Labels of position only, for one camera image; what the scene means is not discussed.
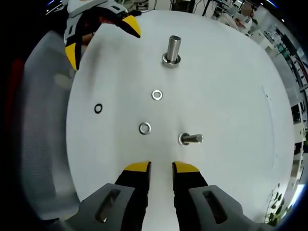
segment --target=cylindrical metal part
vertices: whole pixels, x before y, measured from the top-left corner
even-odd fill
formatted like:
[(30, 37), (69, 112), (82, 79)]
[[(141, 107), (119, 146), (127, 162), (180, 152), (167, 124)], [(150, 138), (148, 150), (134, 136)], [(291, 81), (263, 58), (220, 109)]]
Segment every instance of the cylindrical metal part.
[(169, 38), (168, 51), (167, 51), (167, 60), (170, 62), (175, 62), (178, 57), (179, 49), (181, 44), (181, 38), (172, 35)]
[(197, 134), (192, 136), (182, 136), (181, 137), (182, 143), (202, 143), (203, 142), (203, 135)]

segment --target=cable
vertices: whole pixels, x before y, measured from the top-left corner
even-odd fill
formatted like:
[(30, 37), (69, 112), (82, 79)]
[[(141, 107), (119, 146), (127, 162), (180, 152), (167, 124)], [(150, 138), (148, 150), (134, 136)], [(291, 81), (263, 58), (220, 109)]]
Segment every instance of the cable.
[(144, 11), (144, 12), (142, 12), (142, 13), (148, 13), (148, 12), (153, 11), (153, 10), (154, 10), (154, 9), (148, 10), (148, 11)]
[(171, 10), (171, 8), (172, 8), (172, 0), (170, 0), (169, 10)]
[(198, 2), (196, 3), (196, 6), (195, 6), (195, 8), (194, 8), (193, 13), (195, 13), (195, 12), (196, 12), (196, 10), (197, 10), (197, 6), (198, 6), (198, 4), (199, 4), (201, 1), (202, 1), (202, 0), (200, 0), (200, 1), (198, 1)]
[[(208, 0), (210, 1), (210, 0)], [(205, 9), (205, 0), (203, 0), (203, 5), (204, 5), (204, 9)], [(206, 11), (205, 11), (205, 16), (206, 16)]]
[(157, 0), (155, 0), (155, 2), (154, 2), (154, 9), (153, 10), (155, 10), (156, 5), (157, 5)]

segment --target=person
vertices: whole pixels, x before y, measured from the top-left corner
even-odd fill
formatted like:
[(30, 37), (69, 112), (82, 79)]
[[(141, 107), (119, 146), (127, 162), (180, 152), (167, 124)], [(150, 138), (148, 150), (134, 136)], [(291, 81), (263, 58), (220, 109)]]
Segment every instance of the person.
[(220, 18), (218, 19), (219, 22), (229, 25), (230, 27), (242, 32), (243, 34), (247, 34), (250, 27), (252, 26), (252, 7), (250, 4), (245, 3), (241, 10), (233, 19), (229, 14), (222, 13)]
[(235, 23), (238, 26), (239, 31), (243, 34), (247, 34), (252, 26), (253, 11), (251, 5), (244, 4), (241, 8), (241, 14), (235, 19)]

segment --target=rubber ring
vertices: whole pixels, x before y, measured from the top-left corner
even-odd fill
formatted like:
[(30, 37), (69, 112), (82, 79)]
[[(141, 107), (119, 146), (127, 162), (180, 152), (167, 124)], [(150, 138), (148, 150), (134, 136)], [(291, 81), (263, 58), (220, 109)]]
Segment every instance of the rubber ring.
[(103, 109), (103, 105), (101, 103), (96, 104), (94, 107), (94, 111), (96, 114), (101, 113), (102, 109)]

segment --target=metal bolt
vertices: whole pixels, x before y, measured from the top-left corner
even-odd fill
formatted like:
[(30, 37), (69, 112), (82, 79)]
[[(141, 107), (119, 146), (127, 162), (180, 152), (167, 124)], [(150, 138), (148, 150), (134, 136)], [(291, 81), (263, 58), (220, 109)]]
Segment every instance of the metal bolt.
[(174, 68), (179, 65), (181, 57), (178, 55), (181, 44), (181, 38), (172, 35), (169, 38), (167, 53), (163, 54), (162, 63), (168, 68)]
[(174, 63), (177, 60), (179, 49), (181, 44), (181, 38), (172, 35), (169, 38), (168, 51), (167, 51), (167, 60)]
[(189, 135), (188, 133), (182, 133), (179, 136), (179, 142), (181, 145), (188, 145), (189, 143), (202, 143), (204, 140), (203, 135)]

